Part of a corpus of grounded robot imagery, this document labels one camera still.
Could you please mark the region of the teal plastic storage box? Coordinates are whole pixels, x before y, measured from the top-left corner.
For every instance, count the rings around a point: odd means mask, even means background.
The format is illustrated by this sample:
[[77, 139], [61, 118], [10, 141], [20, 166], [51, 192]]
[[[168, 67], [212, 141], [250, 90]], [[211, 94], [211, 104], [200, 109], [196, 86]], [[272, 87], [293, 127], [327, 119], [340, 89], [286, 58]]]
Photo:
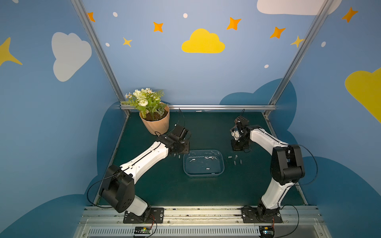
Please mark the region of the teal plastic storage box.
[[223, 155], [218, 150], [191, 150], [183, 156], [183, 171], [191, 178], [217, 177], [225, 171]]

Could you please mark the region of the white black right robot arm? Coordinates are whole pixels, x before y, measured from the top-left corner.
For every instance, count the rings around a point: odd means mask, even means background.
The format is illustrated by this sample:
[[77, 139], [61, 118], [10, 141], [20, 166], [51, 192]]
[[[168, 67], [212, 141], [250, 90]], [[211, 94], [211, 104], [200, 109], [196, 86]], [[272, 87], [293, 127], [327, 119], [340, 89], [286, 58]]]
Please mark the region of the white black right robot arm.
[[235, 119], [231, 129], [231, 145], [234, 151], [249, 149], [250, 142], [261, 146], [271, 155], [271, 182], [258, 205], [261, 213], [275, 212], [281, 202], [299, 179], [305, 176], [305, 168], [301, 149], [298, 145], [290, 145], [278, 140], [259, 126], [250, 126], [242, 116]]

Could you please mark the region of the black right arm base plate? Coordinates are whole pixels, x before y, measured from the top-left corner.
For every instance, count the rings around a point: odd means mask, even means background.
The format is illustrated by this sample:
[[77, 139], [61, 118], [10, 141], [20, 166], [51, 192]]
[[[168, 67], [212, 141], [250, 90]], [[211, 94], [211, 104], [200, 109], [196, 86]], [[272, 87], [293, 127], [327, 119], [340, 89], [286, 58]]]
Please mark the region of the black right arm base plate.
[[241, 208], [241, 213], [244, 223], [283, 223], [279, 210], [279, 208], [267, 209], [262, 205], [244, 206]]

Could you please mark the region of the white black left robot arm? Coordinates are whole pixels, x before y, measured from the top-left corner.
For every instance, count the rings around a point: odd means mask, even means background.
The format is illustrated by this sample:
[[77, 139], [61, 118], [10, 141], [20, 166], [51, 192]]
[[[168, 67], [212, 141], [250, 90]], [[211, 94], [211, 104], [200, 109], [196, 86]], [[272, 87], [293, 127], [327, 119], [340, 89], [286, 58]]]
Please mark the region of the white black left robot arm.
[[177, 125], [172, 133], [157, 136], [155, 142], [140, 155], [120, 166], [111, 165], [101, 182], [99, 195], [118, 213], [143, 215], [148, 203], [136, 196], [135, 184], [156, 163], [170, 154], [188, 154], [188, 129]]

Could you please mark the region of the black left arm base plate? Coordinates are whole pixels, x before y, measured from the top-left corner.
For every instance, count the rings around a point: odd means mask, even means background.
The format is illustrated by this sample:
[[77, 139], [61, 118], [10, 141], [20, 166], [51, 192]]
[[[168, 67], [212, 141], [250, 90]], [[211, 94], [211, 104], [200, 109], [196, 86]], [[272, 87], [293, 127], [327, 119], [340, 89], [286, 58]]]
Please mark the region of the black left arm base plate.
[[146, 211], [138, 216], [134, 213], [125, 212], [123, 223], [124, 224], [162, 224], [164, 219], [165, 209], [162, 207], [147, 208]]

